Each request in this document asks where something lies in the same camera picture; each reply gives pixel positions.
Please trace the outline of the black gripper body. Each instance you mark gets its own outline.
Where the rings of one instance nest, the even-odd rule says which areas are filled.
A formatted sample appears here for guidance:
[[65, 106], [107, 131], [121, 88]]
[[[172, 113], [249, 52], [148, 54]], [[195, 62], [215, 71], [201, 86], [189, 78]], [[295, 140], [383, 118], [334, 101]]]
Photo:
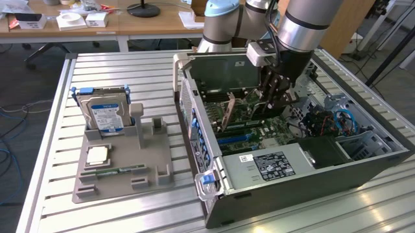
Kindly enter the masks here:
[[271, 81], [275, 82], [275, 78], [281, 75], [283, 77], [289, 78], [291, 84], [296, 84], [296, 79], [309, 63], [312, 54], [313, 51], [297, 52], [285, 47], [279, 47], [280, 63], [276, 67]]

